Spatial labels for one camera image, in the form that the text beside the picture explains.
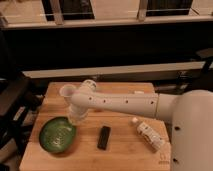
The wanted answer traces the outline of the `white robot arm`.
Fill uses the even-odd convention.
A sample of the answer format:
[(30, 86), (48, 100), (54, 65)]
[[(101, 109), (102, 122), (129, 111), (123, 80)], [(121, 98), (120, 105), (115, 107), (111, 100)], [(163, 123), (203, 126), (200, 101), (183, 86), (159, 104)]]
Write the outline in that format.
[(74, 114), (99, 108), (170, 122), (171, 171), (213, 171), (213, 92), (111, 94), (99, 93), (96, 88), (92, 80), (68, 86)]

